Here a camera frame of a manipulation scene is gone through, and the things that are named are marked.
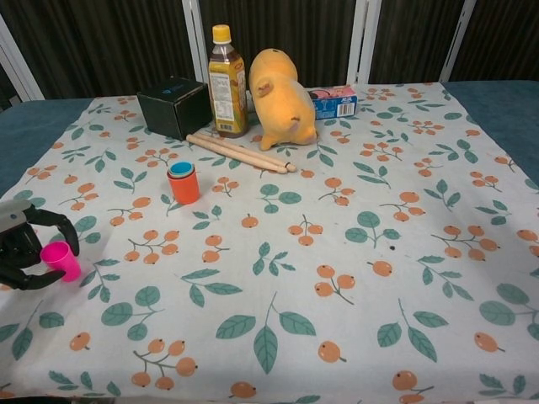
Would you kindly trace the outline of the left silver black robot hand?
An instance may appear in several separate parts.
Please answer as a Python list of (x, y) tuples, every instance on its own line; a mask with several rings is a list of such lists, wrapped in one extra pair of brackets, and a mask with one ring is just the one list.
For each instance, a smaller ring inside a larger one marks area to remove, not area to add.
[[(54, 226), (64, 236), (57, 243), (57, 254), (41, 246), (34, 225)], [(72, 281), (75, 275), (60, 262), (69, 258), (75, 264), (79, 251), (77, 231), (65, 215), (38, 209), (24, 199), (1, 203), (2, 284), (19, 290), (39, 290), (59, 279)]]

